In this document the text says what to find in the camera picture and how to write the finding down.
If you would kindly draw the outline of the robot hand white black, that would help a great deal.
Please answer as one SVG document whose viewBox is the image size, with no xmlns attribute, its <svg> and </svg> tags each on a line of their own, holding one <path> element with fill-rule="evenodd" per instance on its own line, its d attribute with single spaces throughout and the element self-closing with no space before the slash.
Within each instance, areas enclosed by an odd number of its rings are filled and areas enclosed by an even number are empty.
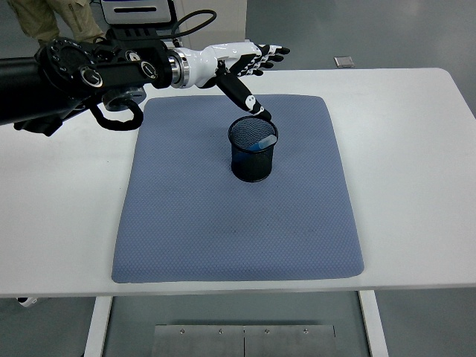
<svg viewBox="0 0 476 357">
<path fill-rule="evenodd" d="M 289 52 L 280 45 L 257 45 L 249 41 L 210 45 L 201 51 L 185 49 L 190 77 L 184 86 L 201 89 L 217 86 L 241 110 L 271 121 L 271 114 L 240 78 L 261 76 L 264 69 L 283 61 Z"/>
</svg>

